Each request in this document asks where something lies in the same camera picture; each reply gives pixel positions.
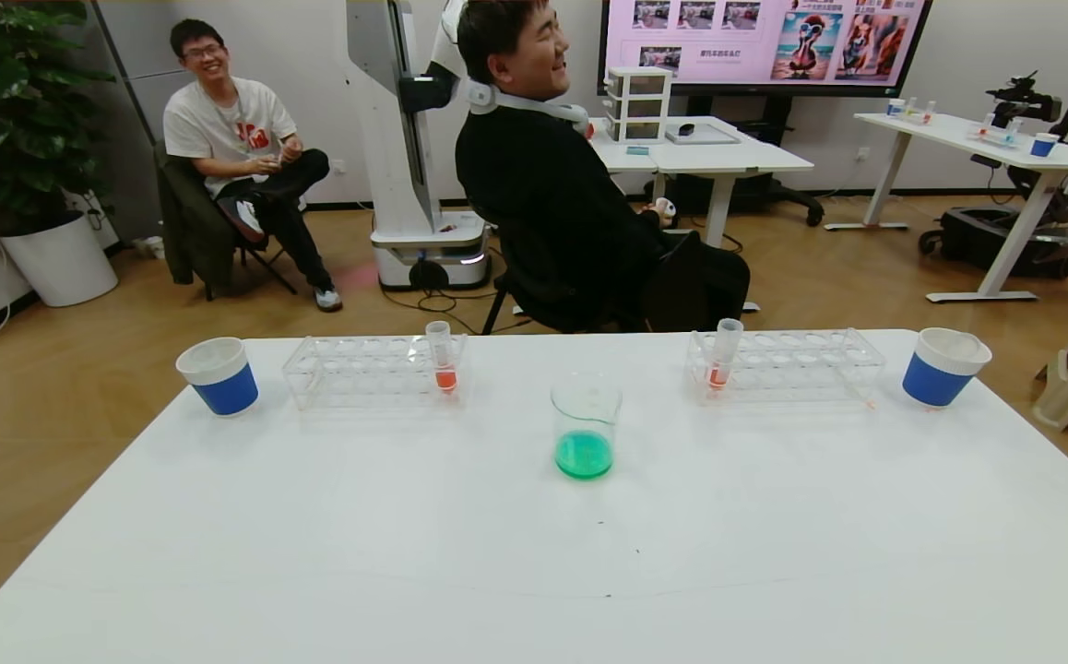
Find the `man's hand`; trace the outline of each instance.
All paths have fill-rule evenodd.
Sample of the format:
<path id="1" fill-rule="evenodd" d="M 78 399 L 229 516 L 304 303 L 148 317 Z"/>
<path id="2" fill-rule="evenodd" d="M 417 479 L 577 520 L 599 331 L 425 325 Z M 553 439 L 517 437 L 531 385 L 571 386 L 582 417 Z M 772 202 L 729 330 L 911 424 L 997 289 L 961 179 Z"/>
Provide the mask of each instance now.
<path id="1" fill-rule="evenodd" d="M 673 217 L 665 216 L 665 205 L 664 203 L 661 203 L 661 201 L 663 200 L 664 199 L 658 199 L 653 203 L 648 203 L 648 205 L 641 207 L 640 211 L 654 210 L 657 214 L 658 224 L 660 225 L 661 230 L 664 231 L 666 227 L 670 227 L 671 224 L 673 224 Z"/>
<path id="2" fill-rule="evenodd" d="M 264 155 L 247 160 L 248 175 L 272 175 L 281 172 L 281 157 Z"/>
<path id="3" fill-rule="evenodd" d="M 286 164 L 293 163 L 301 158 L 303 152 L 305 152 L 305 146 L 301 143 L 301 139 L 294 133 L 284 139 L 284 146 L 281 147 L 281 160 Z"/>

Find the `smiling man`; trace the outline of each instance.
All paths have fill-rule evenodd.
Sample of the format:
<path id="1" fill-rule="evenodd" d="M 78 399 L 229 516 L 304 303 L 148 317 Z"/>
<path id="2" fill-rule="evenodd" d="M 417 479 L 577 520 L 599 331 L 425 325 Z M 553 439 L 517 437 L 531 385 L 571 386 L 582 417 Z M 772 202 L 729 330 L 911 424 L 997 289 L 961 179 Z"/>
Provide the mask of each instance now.
<path id="1" fill-rule="evenodd" d="M 548 0 L 470 0 L 457 46 L 470 78 L 500 92 L 547 101 L 571 88 L 571 43 Z M 638 309 L 653 270 L 680 242 L 661 233 L 661 210 L 628 206 L 588 139 L 564 118 L 505 106 L 472 112 L 456 142 L 456 173 L 474 205 L 539 235 L 575 290 L 567 307 L 580 320 L 609 302 Z M 750 270 L 732 252 L 703 251 L 703 283 L 694 286 L 706 289 L 713 329 L 743 314 Z"/>
<path id="2" fill-rule="evenodd" d="M 341 296 L 298 207 L 328 175 L 328 157 L 303 147 L 271 89 L 231 76 L 231 51 L 209 23 L 186 18 L 172 29 L 169 46 L 198 80 L 169 98 L 166 151 L 206 176 L 206 189 L 245 238 L 261 242 L 266 231 L 281 241 L 314 287 L 316 307 L 340 310 Z"/>

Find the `red liquid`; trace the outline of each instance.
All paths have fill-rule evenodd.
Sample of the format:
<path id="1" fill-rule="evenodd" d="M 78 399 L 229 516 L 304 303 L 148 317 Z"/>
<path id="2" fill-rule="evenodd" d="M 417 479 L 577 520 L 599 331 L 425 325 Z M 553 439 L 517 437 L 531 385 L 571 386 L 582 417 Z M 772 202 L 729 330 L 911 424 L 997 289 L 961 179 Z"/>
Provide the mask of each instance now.
<path id="1" fill-rule="evenodd" d="M 447 369 L 437 369 L 436 370 L 436 386 L 440 388 L 442 391 L 451 392 L 456 389 L 456 369 L 449 367 Z"/>
<path id="2" fill-rule="evenodd" d="M 714 365 L 713 369 L 710 369 L 710 388 L 712 390 L 722 390 L 725 386 L 726 370 L 719 365 Z"/>

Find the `test tube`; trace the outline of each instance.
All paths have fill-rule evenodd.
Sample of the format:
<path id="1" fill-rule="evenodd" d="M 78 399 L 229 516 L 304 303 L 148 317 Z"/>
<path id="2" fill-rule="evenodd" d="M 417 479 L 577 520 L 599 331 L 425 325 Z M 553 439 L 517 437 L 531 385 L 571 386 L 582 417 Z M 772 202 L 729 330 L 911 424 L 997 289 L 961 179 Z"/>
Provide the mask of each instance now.
<path id="1" fill-rule="evenodd" d="M 719 320 L 714 331 L 714 349 L 710 353 L 710 366 L 707 375 L 711 390 L 722 390 L 732 377 L 732 362 L 735 362 L 735 351 L 740 347 L 743 336 L 743 323 L 734 318 Z"/>
<path id="2" fill-rule="evenodd" d="M 1022 123 L 1024 123 L 1023 118 L 1012 118 L 1010 121 L 1010 127 L 1005 131 L 1006 143 L 1014 144 L 1018 142 L 1018 132 L 1022 131 Z"/>
<path id="3" fill-rule="evenodd" d="M 985 113 L 985 122 L 981 123 L 980 129 L 977 130 L 977 136 L 984 138 L 985 135 L 989 133 L 989 129 L 992 129 L 994 117 L 996 117 L 994 113 Z"/>
<path id="4" fill-rule="evenodd" d="M 431 362 L 436 365 L 436 386 L 444 392 L 456 389 L 456 366 L 453 365 L 453 332 L 445 320 L 434 320 L 425 329 L 431 346 Z"/>

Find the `red logo on shirt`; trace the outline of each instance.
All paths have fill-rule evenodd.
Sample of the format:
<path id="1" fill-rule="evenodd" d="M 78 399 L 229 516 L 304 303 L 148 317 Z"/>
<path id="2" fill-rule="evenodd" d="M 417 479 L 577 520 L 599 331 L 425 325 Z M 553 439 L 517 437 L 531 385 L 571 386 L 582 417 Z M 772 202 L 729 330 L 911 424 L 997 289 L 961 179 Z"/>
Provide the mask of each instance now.
<path id="1" fill-rule="evenodd" d="M 255 125 L 244 126 L 241 122 L 235 123 L 235 129 L 239 130 L 239 140 L 245 140 L 252 151 L 268 147 L 271 140 L 267 139 L 267 132 L 263 129 L 255 129 Z"/>

